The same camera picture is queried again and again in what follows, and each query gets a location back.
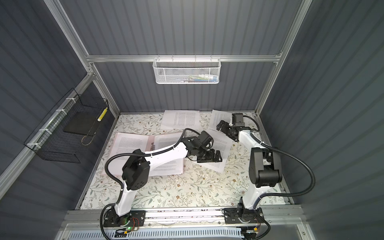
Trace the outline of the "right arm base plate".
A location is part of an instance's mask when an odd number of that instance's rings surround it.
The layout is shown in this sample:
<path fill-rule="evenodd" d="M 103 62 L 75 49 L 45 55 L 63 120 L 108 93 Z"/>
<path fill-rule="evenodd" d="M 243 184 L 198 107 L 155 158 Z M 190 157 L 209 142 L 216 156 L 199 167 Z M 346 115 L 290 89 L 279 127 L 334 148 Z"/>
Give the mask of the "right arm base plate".
<path fill-rule="evenodd" d="M 262 224 L 264 214 L 258 210 L 239 210 L 236 208 L 224 208 L 221 210 L 226 224 Z"/>

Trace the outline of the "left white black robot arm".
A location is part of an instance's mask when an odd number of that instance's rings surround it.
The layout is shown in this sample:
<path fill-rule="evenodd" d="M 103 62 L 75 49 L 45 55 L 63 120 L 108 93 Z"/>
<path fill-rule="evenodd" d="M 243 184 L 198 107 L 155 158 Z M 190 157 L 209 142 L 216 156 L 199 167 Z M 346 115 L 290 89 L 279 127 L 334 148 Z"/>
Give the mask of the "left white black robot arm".
<path fill-rule="evenodd" d="M 127 226 L 135 219 L 131 214 L 133 200 L 137 191 L 147 184 L 150 173 L 157 167 L 190 156 L 196 157 L 199 164 L 221 163 L 221 152 L 214 150 L 213 145 L 214 139 L 206 131 L 199 133 L 187 128 L 173 145 L 149 152 L 137 149 L 132 153 L 120 153 L 110 157 L 104 169 L 107 176 L 120 185 L 120 193 L 111 209 L 101 215 L 101 219 L 105 221 L 103 226 Z M 110 172 L 109 164 L 121 157 L 128 159 L 122 166 L 122 180 L 119 180 Z"/>

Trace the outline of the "black flat pad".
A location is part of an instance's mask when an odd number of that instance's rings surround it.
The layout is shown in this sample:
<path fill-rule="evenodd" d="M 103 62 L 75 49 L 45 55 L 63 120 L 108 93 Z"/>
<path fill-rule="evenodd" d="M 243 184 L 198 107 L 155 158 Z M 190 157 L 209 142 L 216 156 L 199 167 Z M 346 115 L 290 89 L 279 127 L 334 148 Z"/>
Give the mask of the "black flat pad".
<path fill-rule="evenodd" d="M 91 113 L 77 112 L 63 131 L 69 134 L 93 137 L 101 124 L 101 122 L 97 121 L 97 118 Z"/>

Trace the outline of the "markers in white basket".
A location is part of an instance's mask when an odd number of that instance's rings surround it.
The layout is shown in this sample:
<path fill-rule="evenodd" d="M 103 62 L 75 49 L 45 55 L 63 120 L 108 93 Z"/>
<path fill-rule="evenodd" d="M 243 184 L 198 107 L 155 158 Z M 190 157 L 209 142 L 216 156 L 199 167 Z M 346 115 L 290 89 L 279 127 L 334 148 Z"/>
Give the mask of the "markers in white basket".
<path fill-rule="evenodd" d="M 218 83 L 219 76 L 211 74 L 202 74 L 202 75 L 190 75 L 182 76 L 174 79 L 174 82 L 181 83 Z"/>

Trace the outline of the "metal folder clip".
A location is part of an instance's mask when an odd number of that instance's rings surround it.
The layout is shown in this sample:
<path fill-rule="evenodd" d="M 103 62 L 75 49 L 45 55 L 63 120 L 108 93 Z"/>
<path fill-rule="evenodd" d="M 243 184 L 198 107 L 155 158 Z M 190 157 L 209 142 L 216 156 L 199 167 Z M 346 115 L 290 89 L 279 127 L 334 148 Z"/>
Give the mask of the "metal folder clip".
<path fill-rule="evenodd" d="M 150 151 L 154 151 L 155 149 L 156 149 L 156 146 L 155 146 L 155 143 L 153 142 L 153 143 L 151 144 Z"/>

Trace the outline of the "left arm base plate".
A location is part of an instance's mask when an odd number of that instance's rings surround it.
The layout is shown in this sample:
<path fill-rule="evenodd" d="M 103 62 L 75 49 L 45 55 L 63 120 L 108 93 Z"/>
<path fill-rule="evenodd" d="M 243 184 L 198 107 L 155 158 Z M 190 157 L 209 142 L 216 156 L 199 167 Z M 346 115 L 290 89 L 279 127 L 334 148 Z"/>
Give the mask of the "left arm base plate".
<path fill-rule="evenodd" d="M 146 213 L 146 211 L 130 211 L 128 214 L 119 217 L 115 209 L 107 210 L 103 217 L 103 227 L 142 227 L 145 222 Z"/>

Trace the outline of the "printed sheet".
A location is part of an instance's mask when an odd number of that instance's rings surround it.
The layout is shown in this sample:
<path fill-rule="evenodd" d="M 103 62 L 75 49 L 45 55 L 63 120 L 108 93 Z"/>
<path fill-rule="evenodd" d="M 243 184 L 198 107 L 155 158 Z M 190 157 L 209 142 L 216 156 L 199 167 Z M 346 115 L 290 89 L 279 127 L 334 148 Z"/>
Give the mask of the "printed sheet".
<path fill-rule="evenodd" d="M 182 132 L 158 135 L 153 137 L 156 149 L 168 148 L 174 145 L 180 138 Z M 177 159 L 163 164 L 150 172 L 150 177 L 180 175 L 184 172 L 184 159 Z"/>
<path fill-rule="evenodd" d="M 183 130 L 190 128 L 198 130 L 200 125 L 200 112 L 199 111 L 183 111 L 183 110 L 167 110 L 164 112 L 161 122 L 162 130 Z"/>
<path fill-rule="evenodd" d="M 206 130 L 206 132 L 211 137 L 213 137 L 214 139 L 213 149 L 221 152 L 221 157 L 223 161 L 221 163 L 203 163 L 199 165 L 207 169 L 214 170 L 218 173 L 223 173 L 226 162 L 229 158 L 231 146 L 234 141 L 229 137 L 227 137 L 224 133 L 221 133 L 218 131 Z"/>
<path fill-rule="evenodd" d="M 132 153 L 137 149 L 145 152 L 147 150 L 149 139 L 150 136 L 147 135 L 116 133 L 108 159 L 118 154 Z M 122 167 L 128 158 L 129 156 L 125 156 L 111 161 L 109 164 L 110 173 L 114 176 L 121 176 L 123 173 Z"/>
<path fill-rule="evenodd" d="M 230 112 L 212 110 L 208 128 L 210 130 L 216 131 L 217 125 L 220 123 L 221 120 L 232 125 L 233 124 L 232 123 L 232 115 L 233 115 L 233 113 L 230 113 Z M 252 129 L 257 129 L 257 130 L 260 129 L 258 123 L 255 123 L 256 120 L 255 120 L 254 116 L 252 115 L 252 113 L 245 113 L 244 112 L 243 116 L 244 116 L 244 122 L 245 122 L 246 127 L 250 127 Z"/>

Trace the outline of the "aluminium front rail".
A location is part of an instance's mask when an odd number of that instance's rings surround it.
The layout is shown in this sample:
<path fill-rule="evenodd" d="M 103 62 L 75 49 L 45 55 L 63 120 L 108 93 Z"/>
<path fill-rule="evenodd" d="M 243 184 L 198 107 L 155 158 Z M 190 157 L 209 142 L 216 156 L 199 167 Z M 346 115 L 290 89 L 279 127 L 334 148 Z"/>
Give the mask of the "aluminium front rail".
<path fill-rule="evenodd" d="M 299 205 L 267 205 L 261 207 L 262 217 L 270 225 L 298 225 L 307 221 L 303 209 Z M 135 216 L 136 220 L 144 222 L 140 230 L 177 227 L 234 227 L 261 224 L 252 223 L 250 217 L 245 220 L 235 218 L 235 224 L 226 224 L 228 217 L 224 216 L 221 207 L 195 208 L 150 208 L 142 209 L 144 217 Z M 100 210 L 68 211 L 60 227 L 64 230 L 99 230 Z"/>

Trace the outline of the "pink paper folder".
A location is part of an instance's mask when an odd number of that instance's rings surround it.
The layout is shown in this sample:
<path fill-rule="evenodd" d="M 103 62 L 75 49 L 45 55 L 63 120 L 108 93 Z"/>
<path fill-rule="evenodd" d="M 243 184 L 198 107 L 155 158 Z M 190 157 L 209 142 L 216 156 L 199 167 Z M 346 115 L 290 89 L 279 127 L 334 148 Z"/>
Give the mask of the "pink paper folder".
<path fill-rule="evenodd" d="M 154 136 L 150 136 L 150 139 L 149 139 L 149 142 L 148 142 L 148 145 L 147 145 L 147 150 L 146 150 L 145 152 L 150 151 L 151 144 L 152 144 L 152 142 L 153 142 L 153 137 L 154 137 Z"/>

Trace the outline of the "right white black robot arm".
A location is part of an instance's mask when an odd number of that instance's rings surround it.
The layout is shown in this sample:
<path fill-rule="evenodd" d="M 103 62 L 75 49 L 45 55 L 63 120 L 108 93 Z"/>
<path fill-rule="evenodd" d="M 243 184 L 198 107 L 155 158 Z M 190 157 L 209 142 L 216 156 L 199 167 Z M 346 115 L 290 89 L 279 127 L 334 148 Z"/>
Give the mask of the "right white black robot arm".
<path fill-rule="evenodd" d="M 282 181 L 281 157 L 272 150 L 262 146 L 263 142 L 255 136 L 260 131 L 247 127 L 244 119 L 255 120 L 241 113 L 232 114 L 230 123 L 221 120 L 216 128 L 235 142 L 242 143 L 250 151 L 249 178 L 251 184 L 240 198 L 236 209 L 223 209 L 227 224 L 260 223 L 263 217 L 260 202 L 270 189 Z"/>

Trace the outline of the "yellow marker pen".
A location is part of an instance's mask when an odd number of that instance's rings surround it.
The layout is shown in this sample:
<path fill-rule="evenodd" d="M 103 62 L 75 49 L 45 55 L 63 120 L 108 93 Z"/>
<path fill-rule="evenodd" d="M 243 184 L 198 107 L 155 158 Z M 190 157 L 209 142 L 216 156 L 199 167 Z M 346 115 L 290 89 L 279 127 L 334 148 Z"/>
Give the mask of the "yellow marker pen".
<path fill-rule="evenodd" d="M 104 118 L 104 116 L 106 115 L 106 113 L 108 112 L 108 107 L 106 107 L 99 115 L 99 117 L 97 118 L 97 121 L 98 122 L 101 122 Z"/>

